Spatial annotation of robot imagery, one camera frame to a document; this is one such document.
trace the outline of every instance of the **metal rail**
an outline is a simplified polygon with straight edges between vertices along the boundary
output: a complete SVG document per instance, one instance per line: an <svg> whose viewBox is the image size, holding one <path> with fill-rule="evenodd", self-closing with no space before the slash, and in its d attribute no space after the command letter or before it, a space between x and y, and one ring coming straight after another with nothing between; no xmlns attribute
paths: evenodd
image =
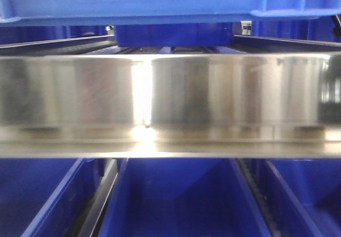
<svg viewBox="0 0 341 237"><path fill-rule="evenodd" d="M339 157L341 53L0 58L0 157Z"/></svg>
<svg viewBox="0 0 341 237"><path fill-rule="evenodd" d="M2 45L0 46L0 55L44 56L84 54L116 44L113 35L46 40Z"/></svg>

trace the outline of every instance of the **silver metal surface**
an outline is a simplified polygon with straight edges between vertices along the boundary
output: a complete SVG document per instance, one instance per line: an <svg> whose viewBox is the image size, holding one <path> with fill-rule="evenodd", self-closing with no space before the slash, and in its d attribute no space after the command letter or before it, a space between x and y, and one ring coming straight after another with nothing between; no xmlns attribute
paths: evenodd
<svg viewBox="0 0 341 237"><path fill-rule="evenodd" d="M341 52L341 44L311 40L235 35L232 46L244 52Z"/></svg>
<svg viewBox="0 0 341 237"><path fill-rule="evenodd" d="M44 56L83 54L116 44L113 35L45 40L1 45L0 55Z"/></svg>
<svg viewBox="0 0 341 237"><path fill-rule="evenodd" d="M0 59L2 157L339 157L341 54Z"/></svg>
<svg viewBox="0 0 341 237"><path fill-rule="evenodd" d="M115 184L117 177L117 162L112 159L108 165L105 176L93 198L94 202L91 209L83 223L83 227L78 233L78 237L91 237L98 227L100 217L105 211L105 206L110 197L111 190Z"/></svg>

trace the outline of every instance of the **blue plastic wall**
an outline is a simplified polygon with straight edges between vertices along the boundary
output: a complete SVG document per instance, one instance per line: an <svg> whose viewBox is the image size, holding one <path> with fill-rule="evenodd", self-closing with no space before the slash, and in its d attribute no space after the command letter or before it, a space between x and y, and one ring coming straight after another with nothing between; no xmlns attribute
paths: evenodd
<svg viewBox="0 0 341 237"><path fill-rule="evenodd" d="M315 20L254 21L252 23L252 35L341 42L341 38L335 37L333 34L334 27L330 16Z"/></svg>
<svg viewBox="0 0 341 237"><path fill-rule="evenodd" d="M341 13L341 0L0 0L0 24L232 22Z"/></svg>
<svg viewBox="0 0 341 237"><path fill-rule="evenodd" d="M98 187L94 162L0 160L0 236L66 236L84 201Z"/></svg>
<svg viewBox="0 0 341 237"><path fill-rule="evenodd" d="M232 40L232 23L115 26L120 47L224 46Z"/></svg>
<svg viewBox="0 0 341 237"><path fill-rule="evenodd" d="M129 159L100 237L270 237L234 160Z"/></svg>
<svg viewBox="0 0 341 237"><path fill-rule="evenodd" d="M252 160L283 236L341 236L341 160Z"/></svg>

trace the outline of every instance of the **bin lip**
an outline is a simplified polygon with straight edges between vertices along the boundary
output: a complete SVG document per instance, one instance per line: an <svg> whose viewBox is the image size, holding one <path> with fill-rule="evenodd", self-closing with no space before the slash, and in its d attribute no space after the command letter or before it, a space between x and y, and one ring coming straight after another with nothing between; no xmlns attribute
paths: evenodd
<svg viewBox="0 0 341 237"><path fill-rule="evenodd" d="M46 200L44 205L41 207L37 215L25 229L22 236L35 236L37 231L42 226L42 223L48 215L51 213L52 209L59 201L61 196L64 194L65 189L68 187L70 182L75 178L76 173L80 170L81 166L84 164L84 159L77 159L75 163L70 167L68 172L65 174L63 179L60 181L58 186L54 189L52 194Z"/></svg>
<svg viewBox="0 0 341 237"><path fill-rule="evenodd" d="M304 208L303 204L299 201L299 199L296 197L288 183L284 180L280 172L277 170L276 166L272 163L272 160L266 160L265 166L270 170L270 174L278 181L279 186L281 188L281 192L284 193L287 199L289 199L295 212L299 214L300 218L302 219L304 226L310 232L314 232L315 233L314 236L316 234L317 236L323 236L321 231L318 229L315 222L313 221L313 219L310 217L310 215Z"/></svg>

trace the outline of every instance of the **blue crate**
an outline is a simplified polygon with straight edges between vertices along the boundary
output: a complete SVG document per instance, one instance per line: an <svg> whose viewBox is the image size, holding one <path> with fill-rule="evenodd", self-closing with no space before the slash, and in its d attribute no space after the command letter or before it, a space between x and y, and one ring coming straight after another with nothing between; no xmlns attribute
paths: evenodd
<svg viewBox="0 0 341 237"><path fill-rule="evenodd" d="M0 160L0 236L66 236L84 201L96 189L95 162Z"/></svg>
<svg viewBox="0 0 341 237"><path fill-rule="evenodd" d="M283 236L341 236L341 160L256 160L255 168Z"/></svg>
<svg viewBox="0 0 341 237"><path fill-rule="evenodd" d="M314 20L254 21L252 23L252 35L341 42L341 38L335 37L333 34L334 27L335 24L330 16L320 17Z"/></svg>
<svg viewBox="0 0 341 237"><path fill-rule="evenodd" d="M120 47L224 46L231 44L232 23L115 26Z"/></svg>
<svg viewBox="0 0 341 237"><path fill-rule="evenodd" d="M170 24L341 13L341 0L0 0L7 26Z"/></svg>
<svg viewBox="0 0 341 237"><path fill-rule="evenodd" d="M128 159L99 237L270 237L234 160Z"/></svg>

